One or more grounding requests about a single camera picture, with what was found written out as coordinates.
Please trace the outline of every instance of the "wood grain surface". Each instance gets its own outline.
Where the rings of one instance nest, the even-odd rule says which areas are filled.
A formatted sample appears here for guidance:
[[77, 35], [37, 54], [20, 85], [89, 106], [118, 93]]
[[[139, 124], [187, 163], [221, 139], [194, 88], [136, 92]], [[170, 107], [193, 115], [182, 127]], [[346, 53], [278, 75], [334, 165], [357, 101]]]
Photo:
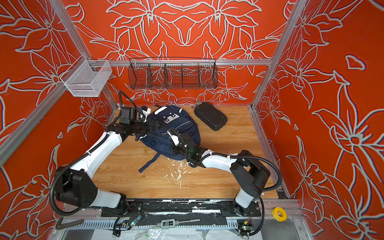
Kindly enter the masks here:
[[[157, 107], [149, 106], [152, 112]], [[246, 106], [217, 107], [227, 117], [227, 124], [213, 131], [194, 114], [191, 106], [180, 106], [199, 126], [201, 146], [214, 152], [239, 153], [242, 149], [263, 157]], [[98, 188], [122, 192], [128, 198], [234, 198], [240, 189], [234, 176], [213, 168], [191, 168], [183, 161], [160, 156], [143, 173], [139, 169], [156, 152], [134, 137], [128, 137], [100, 165], [92, 180]], [[269, 178], [266, 187], [272, 186]], [[275, 190], [264, 198], [278, 198]]]

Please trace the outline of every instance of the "backpack strap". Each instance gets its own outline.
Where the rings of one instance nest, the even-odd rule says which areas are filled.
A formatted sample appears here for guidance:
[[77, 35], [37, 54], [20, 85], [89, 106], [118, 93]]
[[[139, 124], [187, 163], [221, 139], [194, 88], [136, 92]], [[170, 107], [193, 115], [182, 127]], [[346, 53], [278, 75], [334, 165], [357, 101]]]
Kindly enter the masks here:
[[149, 165], [151, 165], [152, 163], [154, 163], [159, 157], [160, 157], [160, 153], [156, 153], [155, 156], [153, 156], [152, 160], [151, 161], [148, 161], [144, 166], [142, 166], [140, 169], [139, 169], [139, 172], [142, 173], [147, 167], [149, 167]]

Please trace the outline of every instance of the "robotic arm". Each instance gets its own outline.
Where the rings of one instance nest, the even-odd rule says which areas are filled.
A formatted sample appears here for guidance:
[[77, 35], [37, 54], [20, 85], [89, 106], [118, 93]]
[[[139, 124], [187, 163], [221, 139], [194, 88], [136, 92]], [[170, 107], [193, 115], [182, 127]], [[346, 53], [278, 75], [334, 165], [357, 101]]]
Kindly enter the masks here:
[[[103, 208], [106, 212], [117, 217], [124, 217], [129, 208], [126, 196], [121, 193], [101, 190], [92, 182], [101, 163], [118, 147], [128, 136], [136, 135], [138, 140], [149, 132], [162, 126], [161, 122], [147, 121], [151, 110], [142, 108], [121, 108], [119, 123], [112, 123], [100, 139], [86, 151], [86, 153], [67, 166], [59, 167], [55, 172], [55, 180], [50, 190], [50, 204], [59, 215], [71, 215], [84, 208]], [[281, 184], [281, 175], [278, 168], [268, 160], [253, 156], [243, 150], [239, 154], [226, 155], [213, 152], [207, 148], [199, 147], [188, 134], [179, 135], [175, 130], [168, 131], [177, 151], [186, 155], [191, 167], [213, 167], [231, 172], [241, 186], [233, 210], [238, 215], [244, 215], [254, 199], [263, 191], [276, 189]], [[279, 175], [279, 181], [272, 187], [264, 188], [270, 176], [269, 170], [260, 162], [271, 165]], [[64, 212], [55, 203], [56, 200], [78, 208], [71, 212]]]

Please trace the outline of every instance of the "black wire basket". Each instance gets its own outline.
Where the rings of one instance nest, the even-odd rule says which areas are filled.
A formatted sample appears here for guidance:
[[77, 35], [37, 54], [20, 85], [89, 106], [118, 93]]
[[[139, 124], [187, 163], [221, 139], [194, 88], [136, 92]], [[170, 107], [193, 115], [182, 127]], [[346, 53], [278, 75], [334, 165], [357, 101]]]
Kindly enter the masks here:
[[167, 58], [151, 60], [131, 58], [129, 86], [133, 89], [215, 89], [215, 59]]

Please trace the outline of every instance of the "wire basket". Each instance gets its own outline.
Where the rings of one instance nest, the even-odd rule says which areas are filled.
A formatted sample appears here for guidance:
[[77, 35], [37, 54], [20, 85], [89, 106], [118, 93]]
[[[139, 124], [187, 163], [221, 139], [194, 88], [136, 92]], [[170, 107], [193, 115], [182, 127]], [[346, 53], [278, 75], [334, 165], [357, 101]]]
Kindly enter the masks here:
[[215, 89], [215, 59], [130, 59], [129, 86], [133, 89]]
[[74, 97], [99, 96], [112, 73], [108, 61], [102, 67], [90, 67], [88, 61], [81, 60], [72, 71], [62, 81]]

